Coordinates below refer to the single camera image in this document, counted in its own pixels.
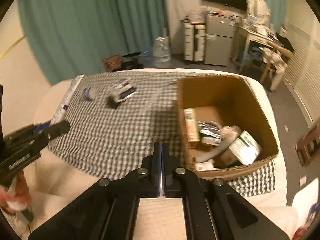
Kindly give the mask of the person's left hand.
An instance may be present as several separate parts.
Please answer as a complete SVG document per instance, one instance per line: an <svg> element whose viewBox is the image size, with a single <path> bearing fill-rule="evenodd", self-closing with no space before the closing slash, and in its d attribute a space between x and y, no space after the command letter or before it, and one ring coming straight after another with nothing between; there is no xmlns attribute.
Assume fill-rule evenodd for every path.
<svg viewBox="0 0 320 240"><path fill-rule="evenodd" d="M16 187L14 193L7 193L1 189L1 208L9 214L15 214L16 211L13 210L7 202L19 202L26 206L31 204L32 198L30 195L29 187L24 176L24 171L21 170L16 176Z"/></svg>

